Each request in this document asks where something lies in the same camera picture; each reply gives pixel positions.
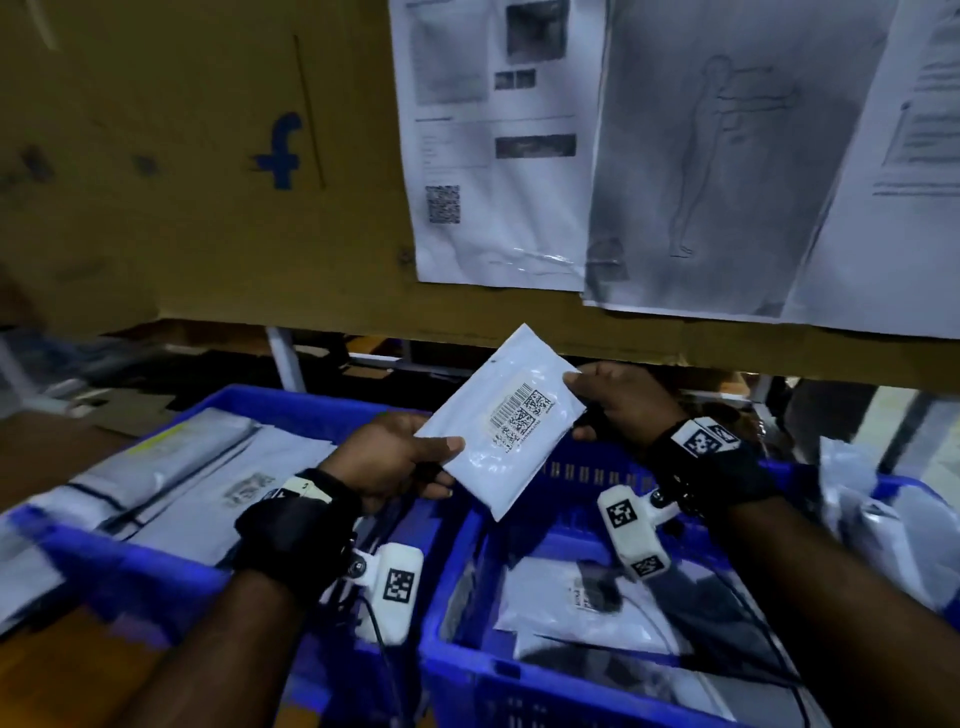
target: blue plastic basket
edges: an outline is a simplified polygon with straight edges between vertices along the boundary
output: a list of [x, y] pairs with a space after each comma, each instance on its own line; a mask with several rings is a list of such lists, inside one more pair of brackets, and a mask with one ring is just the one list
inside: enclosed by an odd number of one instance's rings
[[[767, 463], [788, 498], [812, 497], [817, 472]], [[523, 556], [612, 562], [612, 547], [596, 507], [603, 488], [627, 483], [639, 492], [655, 485], [621, 449], [564, 440], [500, 523], [479, 509], [467, 516], [427, 610], [420, 642], [423, 684], [440, 728], [480, 726], [731, 726], [653, 698], [587, 683], [513, 659], [515, 637], [492, 628], [499, 611], [504, 567]], [[882, 477], [877, 497], [920, 481]], [[660, 531], [668, 551], [713, 568], [728, 562], [705, 528], [684, 521], [683, 534]]]
[[[343, 442], [354, 429], [388, 409], [354, 400], [231, 385], [183, 412], [169, 426], [207, 407], [334, 443]], [[420, 703], [419, 627], [468, 508], [466, 494], [439, 502], [418, 500], [387, 539], [415, 546], [425, 557], [410, 637], [405, 645], [388, 649], [407, 716]], [[18, 509], [12, 518], [101, 619], [132, 623], [148, 642], [179, 643], [229, 578], [224, 570], [53, 522], [35, 508]], [[384, 670], [376, 645], [355, 639], [350, 624], [335, 622], [327, 611], [319, 610], [300, 645], [288, 697], [331, 720], [385, 720], [396, 714], [396, 705]]]

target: hand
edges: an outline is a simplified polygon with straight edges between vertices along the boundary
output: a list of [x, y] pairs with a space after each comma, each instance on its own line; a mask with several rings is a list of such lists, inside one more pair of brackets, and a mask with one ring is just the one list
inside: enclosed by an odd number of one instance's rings
[[[564, 384], [582, 400], [594, 401], [631, 444], [647, 447], [687, 419], [677, 401], [642, 367], [597, 361], [564, 374]], [[596, 440], [591, 426], [576, 427], [575, 440]]]
[[413, 487], [423, 497], [449, 497], [453, 477], [440, 465], [464, 448], [464, 439], [414, 437], [426, 421], [410, 412], [385, 412], [350, 435], [320, 470], [359, 494], [368, 513]]

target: instruction sheet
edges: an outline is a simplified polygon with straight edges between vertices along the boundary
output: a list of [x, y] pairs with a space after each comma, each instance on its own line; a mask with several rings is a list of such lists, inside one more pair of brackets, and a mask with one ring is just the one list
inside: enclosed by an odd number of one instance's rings
[[786, 315], [960, 338], [960, 2], [904, 0]]
[[615, 3], [585, 302], [783, 320], [896, 8]]
[[390, 0], [418, 278], [582, 291], [607, 0]]

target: line drawing of human body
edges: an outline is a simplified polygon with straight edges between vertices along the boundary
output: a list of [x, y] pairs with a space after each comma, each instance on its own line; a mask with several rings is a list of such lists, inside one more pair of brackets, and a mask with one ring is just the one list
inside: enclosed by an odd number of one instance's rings
[[[729, 56], [712, 56], [704, 63], [703, 89], [693, 109], [690, 138], [681, 161], [681, 188], [677, 210], [670, 221], [670, 255], [692, 257], [685, 244], [693, 213], [703, 199], [723, 133], [741, 132], [746, 114], [793, 109], [800, 91], [792, 84], [783, 93], [762, 93], [774, 66], [733, 67]], [[736, 85], [746, 90], [741, 91]]]

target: person's left hand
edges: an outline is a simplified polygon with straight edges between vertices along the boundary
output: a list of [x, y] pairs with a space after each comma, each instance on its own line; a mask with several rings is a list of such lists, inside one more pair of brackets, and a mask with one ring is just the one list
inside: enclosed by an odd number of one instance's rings
[[462, 437], [414, 437], [423, 415], [385, 412], [360, 427], [320, 464], [374, 513], [390, 498], [416, 488], [423, 497], [451, 495], [453, 477], [440, 466], [463, 450]]

